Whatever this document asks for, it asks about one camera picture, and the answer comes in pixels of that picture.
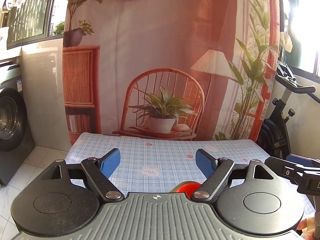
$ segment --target floor lamp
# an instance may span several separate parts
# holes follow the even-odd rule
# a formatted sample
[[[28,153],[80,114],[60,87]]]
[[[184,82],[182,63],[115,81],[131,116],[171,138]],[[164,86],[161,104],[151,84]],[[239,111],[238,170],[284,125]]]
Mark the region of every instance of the floor lamp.
[[[191,69],[210,74],[210,81],[208,84],[207,93],[204,98],[204,108],[207,103],[213,75],[220,75],[220,76],[225,76],[228,78],[235,78],[230,70],[228,61],[227,61],[226,57],[224,56],[224,53],[222,51],[218,51],[218,50],[209,49],[191,67]],[[197,131],[198,131],[203,112],[204,112],[204,109],[202,110],[201,115],[199,116],[199,122],[198,122],[196,129],[195,129],[195,133],[197,133]]]

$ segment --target blue plaid tablecloth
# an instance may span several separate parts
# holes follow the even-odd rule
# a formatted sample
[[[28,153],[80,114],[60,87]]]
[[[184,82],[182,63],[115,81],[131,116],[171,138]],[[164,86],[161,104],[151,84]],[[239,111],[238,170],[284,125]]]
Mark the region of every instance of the blue plaid tablecloth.
[[[199,148],[215,158],[227,157],[238,164],[249,164],[252,159],[264,162],[269,157],[251,140],[168,141],[83,133],[71,147],[66,162],[80,163],[91,156],[102,157],[113,148],[120,150],[121,162],[109,180],[124,195],[128,192],[169,192],[187,180],[203,183],[205,176],[195,161]],[[283,181],[297,188],[288,180]],[[84,187],[81,180],[72,182]],[[242,182],[234,180],[233,186]],[[304,215],[314,212],[307,196],[301,196],[305,204]]]

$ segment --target printed backdrop curtain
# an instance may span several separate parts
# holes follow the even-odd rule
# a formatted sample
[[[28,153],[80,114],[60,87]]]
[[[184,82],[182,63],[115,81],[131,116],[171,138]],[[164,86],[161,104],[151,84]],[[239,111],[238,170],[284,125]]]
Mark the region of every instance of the printed backdrop curtain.
[[[71,142],[82,132],[256,140],[276,71],[278,3],[69,0],[63,82]],[[141,110],[161,90],[192,110],[171,116],[170,133],[154,132]]]

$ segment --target washing machine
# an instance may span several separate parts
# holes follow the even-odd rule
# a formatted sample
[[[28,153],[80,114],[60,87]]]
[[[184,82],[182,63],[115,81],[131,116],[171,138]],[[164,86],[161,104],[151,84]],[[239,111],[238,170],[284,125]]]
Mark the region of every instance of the washing machine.
[[[0,184],[7,185],[35,147],[23,100],[20,65],[0,61]]]

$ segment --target tree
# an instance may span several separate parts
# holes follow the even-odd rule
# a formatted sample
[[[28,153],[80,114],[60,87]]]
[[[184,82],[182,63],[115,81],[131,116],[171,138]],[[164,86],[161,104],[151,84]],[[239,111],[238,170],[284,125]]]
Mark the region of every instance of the tree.
[[[56,28],[53,31],[53,35],[61,35],[64,31],[64,22],[60,22],[56,25]]]

